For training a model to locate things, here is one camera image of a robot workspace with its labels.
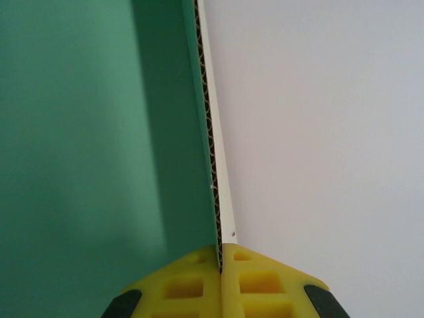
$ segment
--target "square hole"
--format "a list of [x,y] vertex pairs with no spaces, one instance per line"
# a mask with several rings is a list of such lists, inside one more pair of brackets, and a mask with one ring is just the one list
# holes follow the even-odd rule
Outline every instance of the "square hole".
[[165,298],[197,298],[203,296],[201,276],[175,276],[165,287]]
[[273,271],[244,272],[238,282],[240,293],[284,293],[280,278]]
[[293,307],[284,302],[252,302],[243,304],[244,318],[295,318]]
[[154,313],[152,318],[199,318],[198,313]]
[[234,253],[234,260],[240,262],[240,261],[244,261],[244,260],[251,260],[252,258],[249,255],[246,255],[245,253],[242,252],[235,252]]

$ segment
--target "white surface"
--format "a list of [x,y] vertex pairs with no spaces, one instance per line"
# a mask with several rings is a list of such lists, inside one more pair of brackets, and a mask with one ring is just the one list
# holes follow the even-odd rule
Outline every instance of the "white surface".
[[422,317],[424,2],[318,2],[206,2],[238,240]]
[[205,5],[203,0],[199,0],[198,3],[203,54],[205,56],[207,88],[209,94],[209,103],[211,106],[213,144],[215,149],[218,179],[219,211],[221,214],[221,234],[223,243],[237,243],[233,204],[231,203],[231,192],[227,173],[227,163],[225,162],[223,134],[221,131],[221,122],[219,118],[217,92],[215,90],[215,80],[213,77],[211,51],[205,16]]

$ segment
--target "green panel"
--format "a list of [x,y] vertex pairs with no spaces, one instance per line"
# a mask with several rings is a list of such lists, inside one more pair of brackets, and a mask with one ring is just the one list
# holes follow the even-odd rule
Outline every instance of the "green panel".
[[214,243],[180,0],[0,1],[0,317],[99,317]]

